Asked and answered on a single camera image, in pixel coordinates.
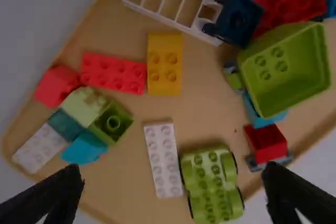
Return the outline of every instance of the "red duplo roof piece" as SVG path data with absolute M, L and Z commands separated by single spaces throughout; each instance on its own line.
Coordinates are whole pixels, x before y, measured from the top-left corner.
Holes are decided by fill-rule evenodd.
M 265 13 L 254 33 L 257 38 L 287 23 L 308 21 L 327 11 L 326 0 L 255 0 Z
M 84 52 L 80 79 L 86 85 L 141 95 L 146 63 Z
M 34 97 L 46 106 L 55 108 L 79 86 L 78 73 L 65 65 L 58 65 L 45 72 L 35 90 Z
M 244 126 L 244 131 L 257 164 L 287 156 L 287 140 L 275 124 L 259 129 L 249 124 Z

